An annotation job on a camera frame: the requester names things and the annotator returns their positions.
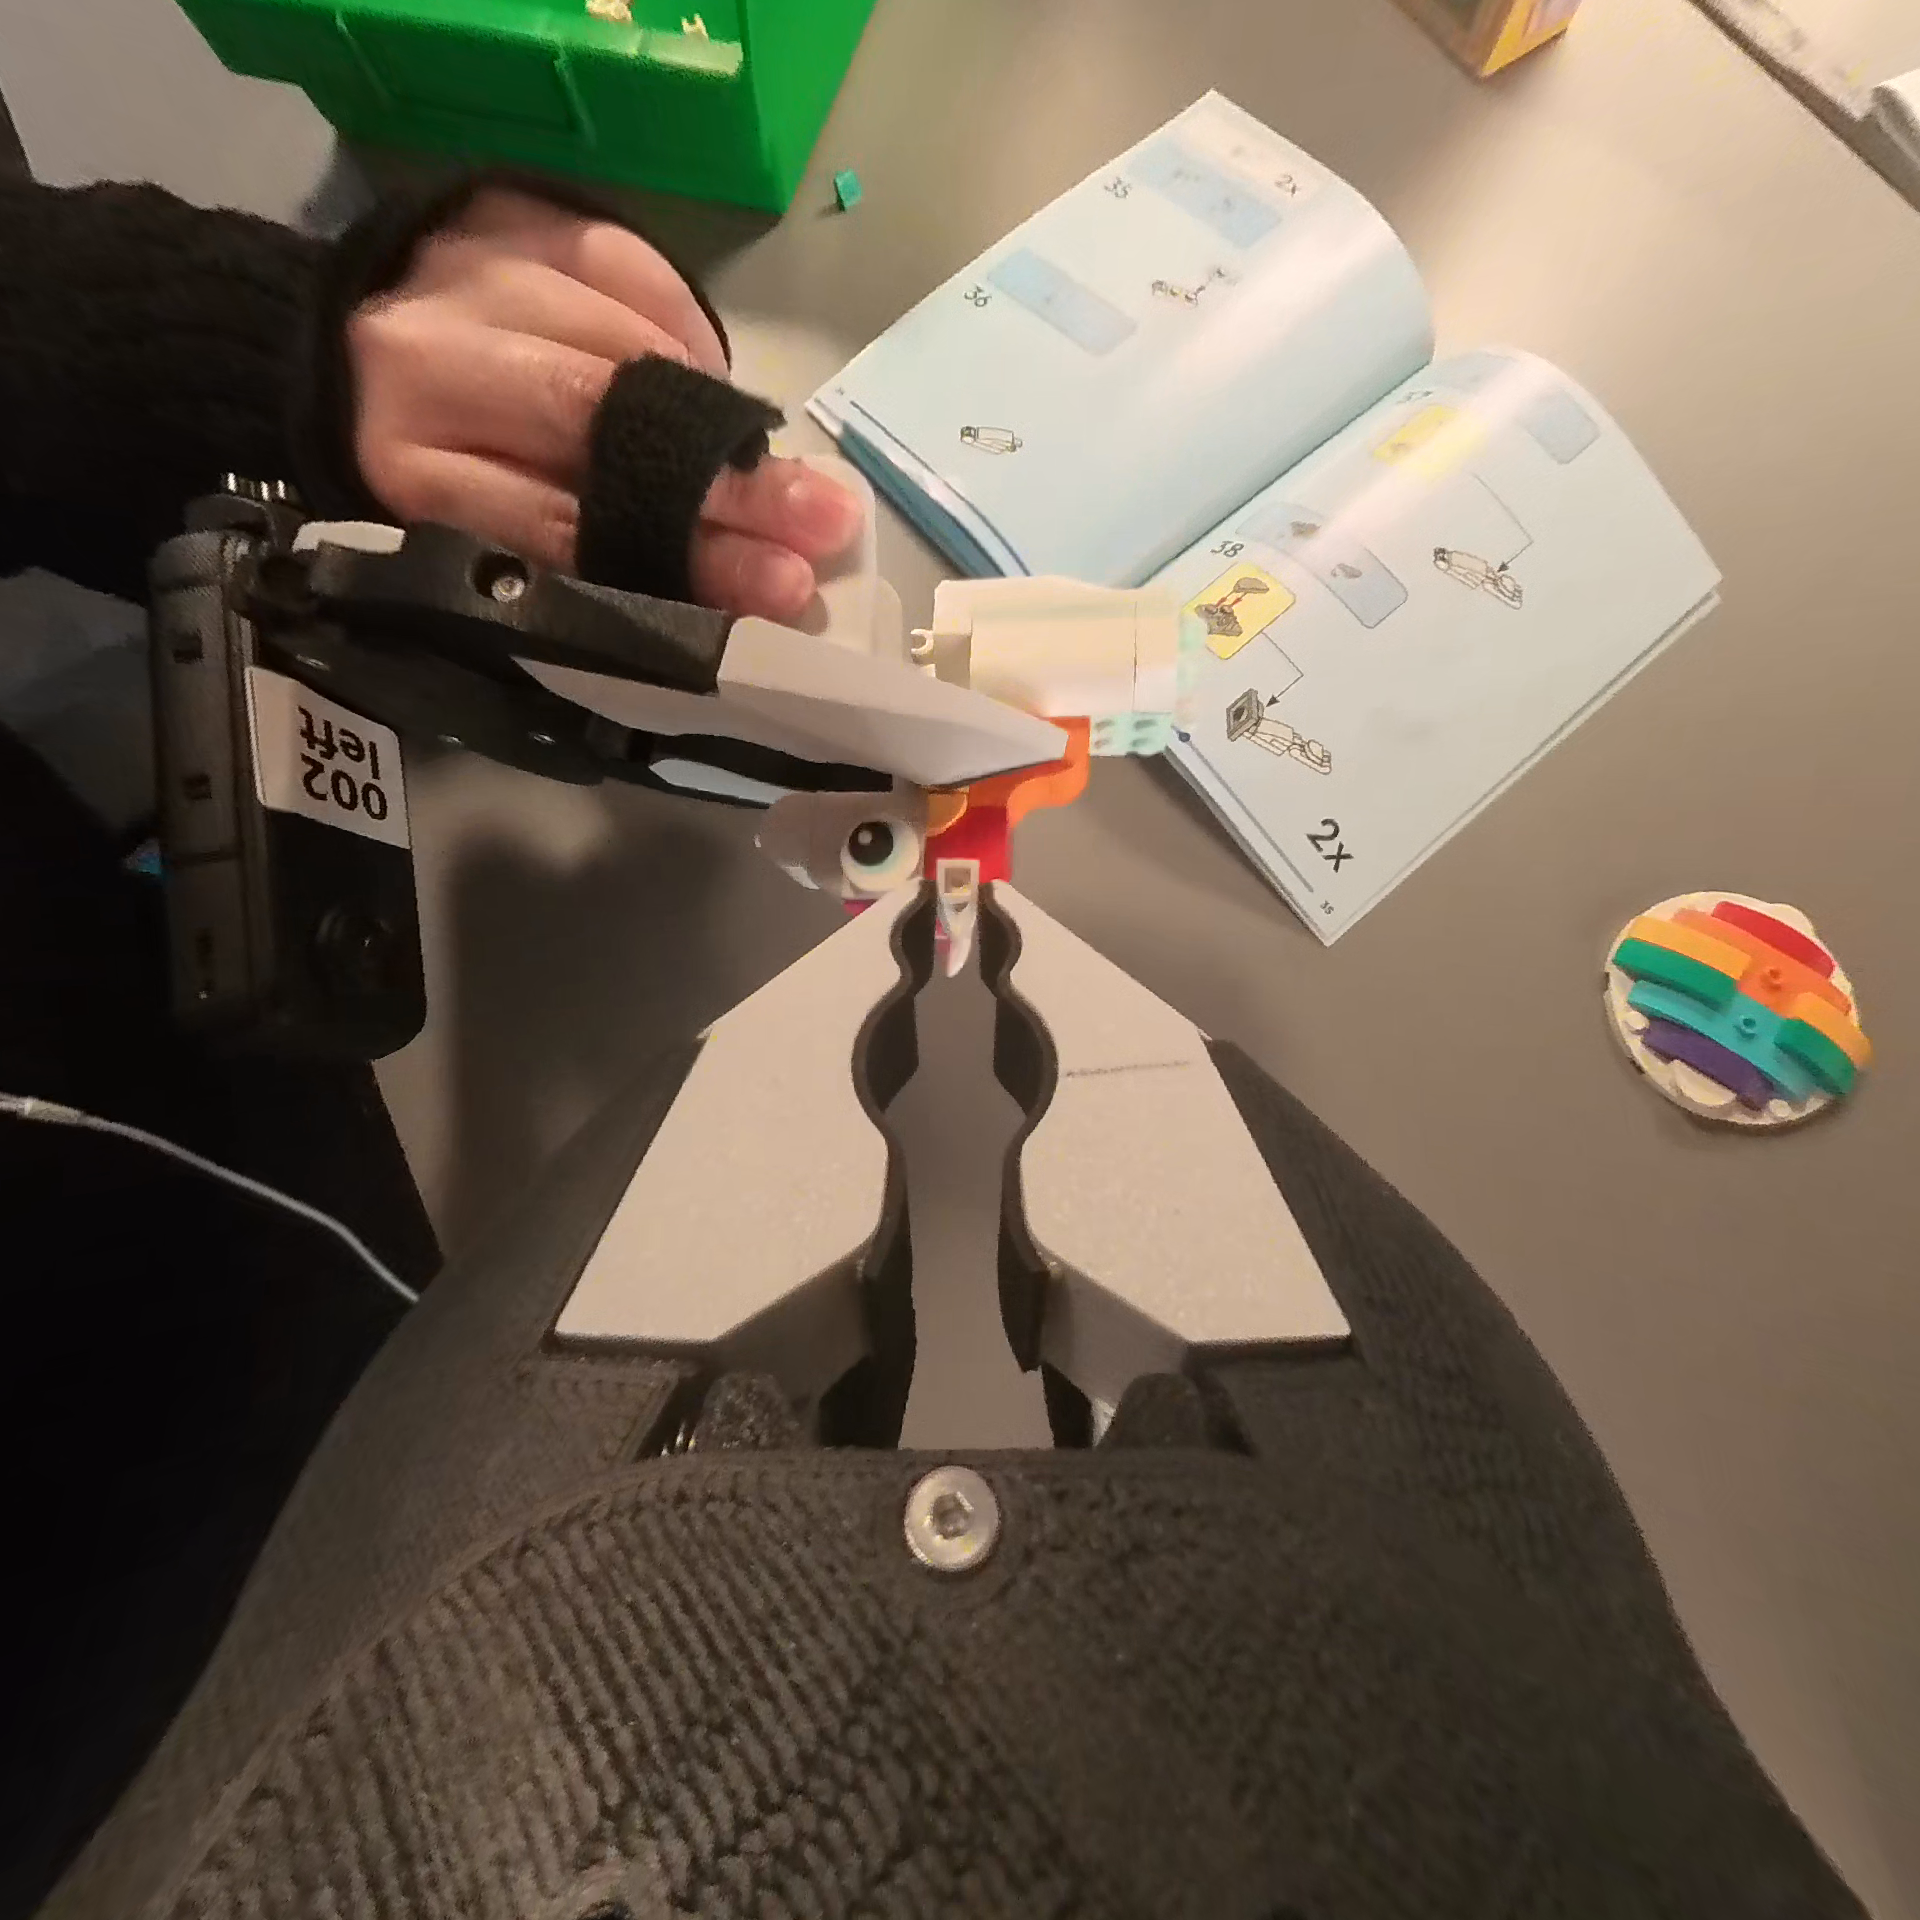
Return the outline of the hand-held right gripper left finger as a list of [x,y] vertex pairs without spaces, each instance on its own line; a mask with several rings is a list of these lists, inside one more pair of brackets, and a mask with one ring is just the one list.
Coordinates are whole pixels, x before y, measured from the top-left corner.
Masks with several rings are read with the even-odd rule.
[[905,1227],[919,898],[854,910],[703,1034],[559,1309],[568,1350],[877,1352]]

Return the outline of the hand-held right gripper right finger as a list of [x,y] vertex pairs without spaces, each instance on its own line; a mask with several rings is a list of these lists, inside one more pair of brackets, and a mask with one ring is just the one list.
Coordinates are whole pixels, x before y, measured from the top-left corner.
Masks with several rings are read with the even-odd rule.
[[1025,1371],[1328,1352],[1348,1319],[1207,1034],[1013,884],[978,907],[1002,1161],[998,1317]]

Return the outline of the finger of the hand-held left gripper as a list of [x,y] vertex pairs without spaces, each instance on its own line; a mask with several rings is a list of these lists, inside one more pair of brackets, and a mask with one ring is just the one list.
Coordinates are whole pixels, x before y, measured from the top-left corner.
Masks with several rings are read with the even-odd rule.
[[862,653],[763,618],[732,625],[710,685],[695,693],[525,653],[516,667],[620,730],[740,738],[913,787],[966,787],[1066,756],[1059,723],[943,684],[905,656]]
[[754,810],[771,810],[788,797],[843,799],[862,819],[902,805],[889,774],[849,760],[816,760],[740,738],[684,730],[600,730],[598,742],[600,774],[649,792]]

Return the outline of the white lego unicorn figure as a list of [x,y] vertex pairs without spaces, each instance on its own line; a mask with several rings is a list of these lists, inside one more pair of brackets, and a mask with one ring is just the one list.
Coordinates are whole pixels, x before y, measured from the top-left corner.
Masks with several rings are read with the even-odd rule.
[[1096,756],[1156,756],[1181,738],[1202,653],[1199,618],[1163,589],[943,581],[905,660],[1064,724],[1066,756],[966,787],[895,779],[902,805],[875,819],[843,799],[788,797],[758,826],[758,853],[849,910],[934,889],[939,857],[978,860],[983,910],[985,889],[1013,879],[1027,813],[1075,802]]

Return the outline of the person's left forearm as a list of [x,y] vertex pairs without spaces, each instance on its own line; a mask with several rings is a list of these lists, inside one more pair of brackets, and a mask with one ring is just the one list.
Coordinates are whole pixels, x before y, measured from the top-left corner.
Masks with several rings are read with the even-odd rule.
[[387,518],[351,451],[345,322],[484,189],[620,225],[512,174],[394,192],[339,239],[149,184],[2,184],[2,578],[136,596],[149,547],[221,473]]

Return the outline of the round rainbow lego plate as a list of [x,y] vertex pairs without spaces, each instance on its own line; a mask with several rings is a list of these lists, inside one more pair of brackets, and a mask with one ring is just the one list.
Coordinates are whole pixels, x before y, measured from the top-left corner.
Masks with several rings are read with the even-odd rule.
[[1814,925],[1739,893],[1685,893],[1625,921],[1601,1007],[1634,1074],[1706,1128],[1794,1130],[1847,1099],[1873,1062]]

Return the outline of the person's left hand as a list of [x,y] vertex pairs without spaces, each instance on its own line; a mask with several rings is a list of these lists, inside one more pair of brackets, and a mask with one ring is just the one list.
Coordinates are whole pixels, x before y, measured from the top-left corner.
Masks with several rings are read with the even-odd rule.
[[581,570],[598,406],[620,365],[732,373],[691,283],[639,236],[484,189],[345,322],[358,473],[394,521],[447,521]]

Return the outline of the open light blue instruction booklet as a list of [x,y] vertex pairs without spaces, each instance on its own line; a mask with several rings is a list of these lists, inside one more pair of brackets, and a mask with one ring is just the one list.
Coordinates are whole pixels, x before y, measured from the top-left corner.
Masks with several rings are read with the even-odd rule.
[[1602,406],[1436,357],[1386,220],[1213,90],[806,410],[964,574],[1178,603],[1164,756],[1322,943],[1716,603]]

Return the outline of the green plastic bin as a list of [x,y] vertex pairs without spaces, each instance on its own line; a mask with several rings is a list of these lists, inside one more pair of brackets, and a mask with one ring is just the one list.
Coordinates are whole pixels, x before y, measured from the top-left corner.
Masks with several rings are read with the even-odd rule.
[[358,147],[784,213],[875,2],[179,2]]

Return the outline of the yellow wooden-edged box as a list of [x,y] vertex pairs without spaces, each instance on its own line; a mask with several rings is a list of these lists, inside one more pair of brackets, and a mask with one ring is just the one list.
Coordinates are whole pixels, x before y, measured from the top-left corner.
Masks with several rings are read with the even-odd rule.
[[1502,67],[1559,40],[1580,2],[1395,2],[1440,53],[1472,79]]

